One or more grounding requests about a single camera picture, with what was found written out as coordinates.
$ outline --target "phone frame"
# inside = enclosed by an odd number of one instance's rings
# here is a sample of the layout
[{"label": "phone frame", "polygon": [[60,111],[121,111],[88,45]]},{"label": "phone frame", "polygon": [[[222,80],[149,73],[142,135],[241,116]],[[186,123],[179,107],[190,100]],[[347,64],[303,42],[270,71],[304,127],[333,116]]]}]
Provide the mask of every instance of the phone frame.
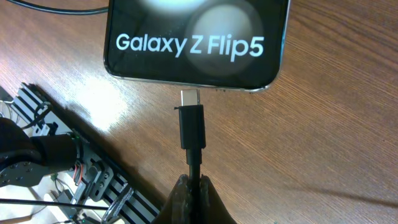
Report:
[{"label": "phone frame", "polygon": [[235,87],[227,87],[227,86],[213,86],[213,85],[182,83],[182,82],[172,82],[172,81],[162,81],[162,80],[150,80],[150,79],[144,79],[144,78],[131,78],[131,77],[122,77],[122,76],[119,76],[119,75],[115,74],[114,72],[112,72],[109,69],[109,63],[107,61],[107,58],[108,58],[107,55],[108,55],[108,51],[109,51],[109,34],[110,34],[110,29],[111,29],[111,23],[110,22],[111,22],[111,18],[112,18],[113,2],[114,1],[115,0],[109,0],[109,10],[108,10],[108,18],[107,18],[107,21],[106,21],[106,36],[105,36],[105,46],[104,46],[104,56],[103,56],[105,69],[114,78],[122,79],[122,80],[139,81],[139,82],[150,82],[150,83],[160,83],[160,84],[170,84],[170,85],[184,85],[184,86],[214,88],[214,89],[217,89],[217,90],[238,90],[238,91],[245,91],[245,92],[250,92],[250,93],[258,93],[258,92],[262,92],[262,91],[268,90],[280,76],[280,73],[281,73],[282,67],[283,67],[283,56],[284,56],[284,48],[285,48],[287,21],[289,20],[289,12],[290,12],[291,0],[288,0],[288,3],[287,3],[286,20],[285,20],[285,25],[284,25],[284,31],[283,31],[283,34],[282,34],[282,42],[281,42],[281,46],[280,46],[279,70],[277,72],[277,75],[275,76],[273,81],[271,81],[270,84],[268,84],[266,86],[263,86],[263,87],[260,87],[260,88],[256,88],[256,89],[235,88]]}]

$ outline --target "black cable on table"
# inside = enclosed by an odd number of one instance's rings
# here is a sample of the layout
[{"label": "black cable on table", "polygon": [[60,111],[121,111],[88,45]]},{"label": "black cable on table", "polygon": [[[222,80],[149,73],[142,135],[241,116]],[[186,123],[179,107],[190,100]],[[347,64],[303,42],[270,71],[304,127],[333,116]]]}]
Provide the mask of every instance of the black cable on table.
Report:
[{"label": "black cable on table", "polygon": [[69,208],[81,208],[90,210],[107,210],[108,207],[99,207],[91,205],[79,205],[70,203],[60,203],[60,202],[43,202],[35,200],[19,200],[19,199],[3,199],[0,198],[0,203],[5,204],[16,204],[16,205],[46,205],[46,206],[58,206],[58,207],[69,207]]},{"label": "black cable on table", "polygon": [[202,223],[200,203],[201,150],[206,147],[205,114],[200,104],[198,90],[182,90],[182,105],[179,106],[181,148],[185,149],[189,165],[189,180],[192,196],[190,223]]},{"label": "black cable on table", "polygon": [[7,0],[11,3],[17,4],[19,6],[23,6],[29,9],[34,9],[41,12],[48,12],[54,14],[61,14],[61,15],[71,15],[71,16],[89,16],[95,14],[101,14],[108,12],[108,7],[101,7],[97,9],[84,9],[84,10],[75,10],[75,9],[57,9],[47,6],[40,6],[37,4],[33,4],[30,2],[25,2],[22,0]]}]

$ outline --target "smartphone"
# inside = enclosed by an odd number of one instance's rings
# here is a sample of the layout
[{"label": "smartphone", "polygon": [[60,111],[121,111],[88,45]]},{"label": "smartphone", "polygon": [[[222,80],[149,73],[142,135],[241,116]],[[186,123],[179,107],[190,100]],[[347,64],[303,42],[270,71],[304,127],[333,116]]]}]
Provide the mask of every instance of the smartphone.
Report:
[{"label": "smartphone", "polygon": [[282,63],[290,0],[110,0],[104,66],[114,77],[244,91]]}]

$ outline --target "metal connector tip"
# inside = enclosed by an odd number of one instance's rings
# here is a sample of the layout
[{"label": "metal connector tip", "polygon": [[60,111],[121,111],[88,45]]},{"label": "metal connector tip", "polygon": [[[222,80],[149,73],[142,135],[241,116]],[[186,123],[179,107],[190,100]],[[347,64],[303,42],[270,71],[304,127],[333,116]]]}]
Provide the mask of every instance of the metal connector tip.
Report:
[{"label": "metal connector tip", "polygon": [[199,90],[181,90],[181,105],[193,106],[200,104]]}]

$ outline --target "wood grain surface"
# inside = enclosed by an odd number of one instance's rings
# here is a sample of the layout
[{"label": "wood grain surface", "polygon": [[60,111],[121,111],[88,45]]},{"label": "wood grain surface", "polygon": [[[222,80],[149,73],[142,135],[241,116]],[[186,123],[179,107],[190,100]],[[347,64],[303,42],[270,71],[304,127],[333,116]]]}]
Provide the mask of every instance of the wood grain surface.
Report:
[{"label": "wood grain surface", "polygon": [[[105,14],[59,16],[1,1],[0,85],[15,95],[21,82],[37,84],[167,196],[188,172],[173,110],[184,87],[108,75],[105,27]],[[255,95],[202,89],[201,102],[202,171],[237,222],[398,223],[396,0],[293,0],[275,85]]]}]

